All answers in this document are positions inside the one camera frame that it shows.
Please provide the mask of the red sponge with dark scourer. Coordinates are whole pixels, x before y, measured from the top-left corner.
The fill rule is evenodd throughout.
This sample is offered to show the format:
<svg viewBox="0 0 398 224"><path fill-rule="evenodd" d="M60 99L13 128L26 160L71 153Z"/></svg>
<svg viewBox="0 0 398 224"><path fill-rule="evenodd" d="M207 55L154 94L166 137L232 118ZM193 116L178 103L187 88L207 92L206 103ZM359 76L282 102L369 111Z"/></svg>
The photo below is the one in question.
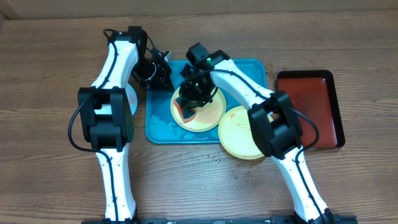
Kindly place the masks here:
<svg viewBox="0 0 398 224"><path fill-rule="evenodd" d="M196 110L189 107L190 103L186 98L179 96L174 99L173 104L177 108L178 114L184 123L192 121L197 115Z"/></svg>

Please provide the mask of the light blue round plate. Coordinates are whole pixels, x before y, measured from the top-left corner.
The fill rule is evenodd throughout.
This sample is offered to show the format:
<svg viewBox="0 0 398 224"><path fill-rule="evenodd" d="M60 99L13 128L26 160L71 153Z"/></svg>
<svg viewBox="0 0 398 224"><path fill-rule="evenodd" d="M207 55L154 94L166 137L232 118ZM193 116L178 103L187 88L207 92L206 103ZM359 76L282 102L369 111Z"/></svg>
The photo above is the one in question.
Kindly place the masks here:
<svg viewBox="0 0 398 224"><path fill-rule="evenodd" d="M129 102L131 114L134 116L137 110L137 94L136 91L133 89L133 87L130 84L126 85L126 94L127 94L127 99Z"/></svg>

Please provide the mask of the yellow-green plate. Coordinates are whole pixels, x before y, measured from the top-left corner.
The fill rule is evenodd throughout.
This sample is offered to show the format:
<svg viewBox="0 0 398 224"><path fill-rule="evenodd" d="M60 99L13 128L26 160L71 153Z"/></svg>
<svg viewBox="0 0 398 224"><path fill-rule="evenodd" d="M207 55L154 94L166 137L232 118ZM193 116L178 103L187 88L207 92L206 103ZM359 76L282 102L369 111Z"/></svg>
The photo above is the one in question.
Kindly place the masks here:
<svg viewBox="0 0 398 224"><path fill-rule="evenodd" d="M174 105L174 101L178 97L179 90L180 88L176 89L170 102L170 112L179 126L188 131L204 132L218 125L226 112L226 100L221 90L217 91L211 103L207 103L204 107L196 108L196 116L187 123L183 122L183 119L178 112L178 108Z"/></svg>
<svg viewBox="0 0 398 224"><path fill-rule="evenodd" d="M234 157L245 160L264 157L252 138L248 114L243 106L234 107L223 115L218 125L218 137L223 148Z"/></svg>

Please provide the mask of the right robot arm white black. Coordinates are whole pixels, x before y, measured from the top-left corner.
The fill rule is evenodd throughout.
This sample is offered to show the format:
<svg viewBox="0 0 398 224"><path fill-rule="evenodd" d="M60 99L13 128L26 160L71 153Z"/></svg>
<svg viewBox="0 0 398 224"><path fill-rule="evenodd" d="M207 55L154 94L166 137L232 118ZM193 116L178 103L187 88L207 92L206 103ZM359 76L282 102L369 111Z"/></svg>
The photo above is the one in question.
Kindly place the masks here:
<svg viewBox="0 0 398 224"><path fill-rule="evenodd" d="M228 92L248 113L252 139L265 157L279 167L294 202L297 223L334 223L335 219L321 198L310 175L302 144L303 130L289 95L260 86L222 50L212 54L201 43L186 53L189 64L182 71L175 105L184 122L196 115L196 108L212 101L218 88Z"/></svg>

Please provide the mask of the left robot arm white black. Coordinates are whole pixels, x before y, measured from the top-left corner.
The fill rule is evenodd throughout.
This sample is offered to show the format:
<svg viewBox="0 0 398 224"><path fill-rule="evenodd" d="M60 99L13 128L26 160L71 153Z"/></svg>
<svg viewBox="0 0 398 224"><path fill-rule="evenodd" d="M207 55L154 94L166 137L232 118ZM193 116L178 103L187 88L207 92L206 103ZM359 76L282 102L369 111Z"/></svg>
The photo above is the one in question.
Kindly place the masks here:
<svg viewBox="0 0 398 224"><path fill-rule="evenodd" d="M108 56L97 79L78 91L78 108L71 117L81 119L83 137L101 166L106 209L102 223L137 223L129 167L134 137L136 92L133 78L144 90L174 91L169 51L148 48L153 41L141 26L127 31L104 29Z"/></svg>

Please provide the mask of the black tray with red water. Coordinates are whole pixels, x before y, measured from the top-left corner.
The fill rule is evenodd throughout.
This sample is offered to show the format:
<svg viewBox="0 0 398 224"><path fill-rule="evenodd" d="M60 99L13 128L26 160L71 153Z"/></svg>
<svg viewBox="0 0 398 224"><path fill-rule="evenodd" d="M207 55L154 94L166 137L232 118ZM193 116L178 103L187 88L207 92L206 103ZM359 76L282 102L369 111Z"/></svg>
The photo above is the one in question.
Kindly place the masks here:
<svg viewBox="0 0 398 224"><path fill-rule="evenodd" d="M294 108L319 131L317 149L340 148L345 135L333 74L328 70L292 70L277 75L277 89L286 92Z"/></svg>

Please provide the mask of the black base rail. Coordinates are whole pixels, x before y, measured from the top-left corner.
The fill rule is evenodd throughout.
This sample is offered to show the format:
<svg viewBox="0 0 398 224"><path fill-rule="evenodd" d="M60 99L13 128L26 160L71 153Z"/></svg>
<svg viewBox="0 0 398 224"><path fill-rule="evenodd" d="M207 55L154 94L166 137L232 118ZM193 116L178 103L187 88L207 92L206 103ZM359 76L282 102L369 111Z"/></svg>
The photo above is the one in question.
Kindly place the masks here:
<svg viewBox="0 0 398 224"><path fill-rule="evenodd" d="M105 223L116 223L108 220L100 221L87 221L81 222L82 224L105 224ZM144 218L136 219L133 221L127 220L118 223L140 223L140 224L293 224L299 223L296 221L293 215L274 215L270 218L230 218L230 219L180 219L180 220L168 220L166 218ZM337 224L358 224L356 216L341 216L334 215L333 222Z"/></svg>

